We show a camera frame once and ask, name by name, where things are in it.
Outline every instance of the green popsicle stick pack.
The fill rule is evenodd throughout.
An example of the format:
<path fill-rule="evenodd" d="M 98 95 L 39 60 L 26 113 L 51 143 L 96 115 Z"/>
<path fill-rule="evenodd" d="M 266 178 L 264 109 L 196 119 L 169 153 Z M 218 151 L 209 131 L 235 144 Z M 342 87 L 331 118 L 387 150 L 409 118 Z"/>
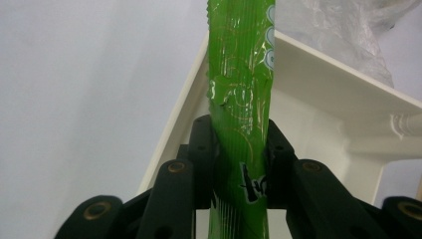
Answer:
<path fill-rule="evenodd" d="M 209 238 L 268 238 L 265 145 L 274 0 L 209 0 L 209 110 L 220 142 Z"/>

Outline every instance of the brass screw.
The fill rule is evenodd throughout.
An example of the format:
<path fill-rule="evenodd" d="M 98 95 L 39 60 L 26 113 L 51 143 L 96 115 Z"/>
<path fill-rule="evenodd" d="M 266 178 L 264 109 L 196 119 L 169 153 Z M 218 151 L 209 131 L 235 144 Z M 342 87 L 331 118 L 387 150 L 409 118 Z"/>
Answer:
<path fill-rule="evenodd" d="M 87 209 L 84 211 L 84 217 L 85 219 L 91 221 L 91 220 L 97 220 L 101 218 L 103 215 L 109 212 L 111 209 L 111 204 L 107 201 L 100 201 L 96 202 L 94 204 L 91 204 Z"/>
<path fill-rule="evenodd" d="M 184 171 L 185 167 L 186 165 L 183 162 L 176 161 L 168 165 L 167 168 L 170 172 L 178 173 Z"/>
<path fill-rule="evenodd" d="M 409 217 L 422 221 L 422 207 L 411 202 L 402 201 L 398 203 L 398 209 Z"/>
<path fill-rule="evenodd" d="M 304 168 L 304 170 L 309 171 L 309 172 L 316 172 L 316 171 L 321 170 L 319 164 L 317 164 L 316 162 L 312 162 L 312 161 L 304 162 L 302 164 L 302 167 Z"/>

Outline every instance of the white tray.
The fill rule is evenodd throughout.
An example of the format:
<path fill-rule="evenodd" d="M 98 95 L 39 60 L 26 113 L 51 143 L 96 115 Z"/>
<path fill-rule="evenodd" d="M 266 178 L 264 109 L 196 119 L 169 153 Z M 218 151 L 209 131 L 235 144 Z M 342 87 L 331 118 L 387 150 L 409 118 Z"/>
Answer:
<path fill-rule="evenodd" d="M 188 142 L 193 120 L 208 114 L 207 40 L 139 192 L 153 185 L 159 166 Z M 275 69 L 270 118 L 298 158 L 326 164 L 355 197 L 373 202 L 386 163 L 422 158 L 421 102 L 279 32 Z M 282 212 L 272 210 L 269 218 L 271 238 L 290 235 Z M 197 238 L 206 238 L 207 223 L 206 212 L 198 212 Z"/>

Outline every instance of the transparent plastic bag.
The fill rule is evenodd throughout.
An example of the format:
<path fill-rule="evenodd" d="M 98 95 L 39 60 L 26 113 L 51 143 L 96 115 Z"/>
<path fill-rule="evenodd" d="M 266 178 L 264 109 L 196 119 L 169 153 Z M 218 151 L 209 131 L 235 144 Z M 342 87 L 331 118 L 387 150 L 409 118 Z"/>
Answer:
<path fill-rule="evenodd" d="M 393 87 L 376 36 L 422 0 L 277 0 L 276 29 Z"/>

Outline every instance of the white wall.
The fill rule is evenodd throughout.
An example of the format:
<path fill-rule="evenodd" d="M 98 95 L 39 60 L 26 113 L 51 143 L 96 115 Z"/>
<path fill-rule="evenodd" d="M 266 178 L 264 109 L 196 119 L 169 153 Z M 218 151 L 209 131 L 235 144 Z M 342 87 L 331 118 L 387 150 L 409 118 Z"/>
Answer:
<path fill-rule="evenodd" d="M 422 101 L 421 21 L 422 4 L 419 4 L 381 35 L 378 42 L 394 89 L 419 101 Z"/>
<path fill-rule="evenodd" d="M 421 178 L 422 159 L 388 163 L 382 171 L 381 182 L 375 197 L 375 206 L 381 208 L 384 199 L 390 196 L 416 198 Z"/>
<path fill-rule="evenodd" d="M 0 2 L 0 238 L 133 197 L 208 29 L 206 1 Z"/>

